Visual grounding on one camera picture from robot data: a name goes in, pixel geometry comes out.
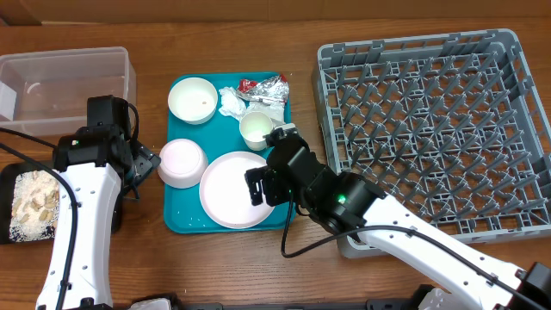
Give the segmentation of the white round plate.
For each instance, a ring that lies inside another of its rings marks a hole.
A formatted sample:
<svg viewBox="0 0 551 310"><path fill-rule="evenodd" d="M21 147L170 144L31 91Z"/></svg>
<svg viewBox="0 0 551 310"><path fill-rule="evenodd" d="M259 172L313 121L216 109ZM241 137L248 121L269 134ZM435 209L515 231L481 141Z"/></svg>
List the white round plate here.
<svg viewBox="0 0 551 310"><path fill-rule="evenodd" d="M266 165L253 152L229 152L216 158L205 170L199 196L205 213L217 224L245 229L266 220L274 208L266 202L253 206L245 173Z"/></svg>

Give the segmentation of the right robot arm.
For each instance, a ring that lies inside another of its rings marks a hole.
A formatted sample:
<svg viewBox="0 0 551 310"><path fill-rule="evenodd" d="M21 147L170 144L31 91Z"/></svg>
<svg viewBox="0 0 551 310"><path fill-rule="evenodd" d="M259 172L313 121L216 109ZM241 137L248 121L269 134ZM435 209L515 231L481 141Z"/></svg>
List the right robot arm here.
<svg viewBox="0 0 551 310"><path fill-rule="evenodd" d="M266 164L245 173L251 202L287 203L330 235L299 256L335 239L352 237L380 249L438 283L420 301L467 309L548 309L550 269L524 270L463 244L420 219L377 184L353 173L336 174L320 163L294 127L261 137L270 148Z"/></svg>

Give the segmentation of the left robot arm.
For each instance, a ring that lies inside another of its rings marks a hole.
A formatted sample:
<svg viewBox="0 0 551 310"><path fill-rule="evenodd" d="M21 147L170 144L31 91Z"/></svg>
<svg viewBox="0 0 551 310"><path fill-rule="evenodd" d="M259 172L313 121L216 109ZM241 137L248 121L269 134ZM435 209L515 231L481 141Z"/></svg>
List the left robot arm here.
<svg viewBox="0 0 551 310"><path fill-rule="evenodd" d="M59 140L53 172L59 181L59 217L38 309L110 309L111 234L124 196L161 163L138 141L139 115L126 100L87 101L87 122Z"/></svg>

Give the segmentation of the white bowl with rice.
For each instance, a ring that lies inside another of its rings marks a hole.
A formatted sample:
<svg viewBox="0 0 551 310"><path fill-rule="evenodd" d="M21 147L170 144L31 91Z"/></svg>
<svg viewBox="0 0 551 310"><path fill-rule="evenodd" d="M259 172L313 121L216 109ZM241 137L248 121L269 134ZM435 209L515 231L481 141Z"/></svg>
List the white bowl with rice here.
<svg viewBox="0 0 551 310"><path fill-rule="evenodd" d="M174 139L160 152L158 174L162 181L176 189L196 186L208 166L206 153L190 139Z"/></svg>

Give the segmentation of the white bowl with peanuts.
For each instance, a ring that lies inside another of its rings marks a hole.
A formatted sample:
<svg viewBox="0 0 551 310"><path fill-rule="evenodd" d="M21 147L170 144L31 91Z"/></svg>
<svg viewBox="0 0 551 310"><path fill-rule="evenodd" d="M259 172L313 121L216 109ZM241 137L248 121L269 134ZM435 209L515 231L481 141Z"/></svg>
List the white bowl with peanuts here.
<svg viewBox="0 0 551 310"><path fill-rule="evenodd" d="M177 82L168 95L170 112L190 125L209 121L216 112L218 92L204 78L187 77Z"/></svg>

